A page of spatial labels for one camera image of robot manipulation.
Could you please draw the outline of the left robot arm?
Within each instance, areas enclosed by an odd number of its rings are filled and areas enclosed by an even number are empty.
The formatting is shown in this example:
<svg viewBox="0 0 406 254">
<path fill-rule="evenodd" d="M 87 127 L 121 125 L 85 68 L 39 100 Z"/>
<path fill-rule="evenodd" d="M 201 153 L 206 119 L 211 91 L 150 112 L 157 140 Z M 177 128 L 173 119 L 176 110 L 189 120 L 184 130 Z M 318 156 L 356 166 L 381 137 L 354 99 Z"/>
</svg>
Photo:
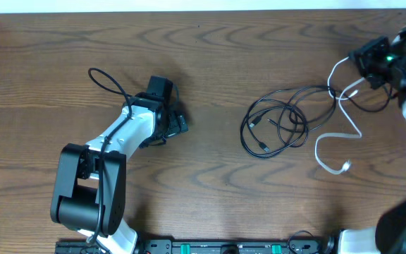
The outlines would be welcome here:
<svg viewBox="0 0 406 254">
<path fill-rule="evenodd" d="M 177 94 L 169 79 L 152 76 L 146 91 L 129 98 L 102 134 L 62 149 L 50 208 L 53 222 L 85 235 L 88 245 L 105 253 L 134 253 L 137 233 L 123 218 L 126 164 L 137 149 L 164 145 L 188 130 L 171 102 Z"/>
</svg>

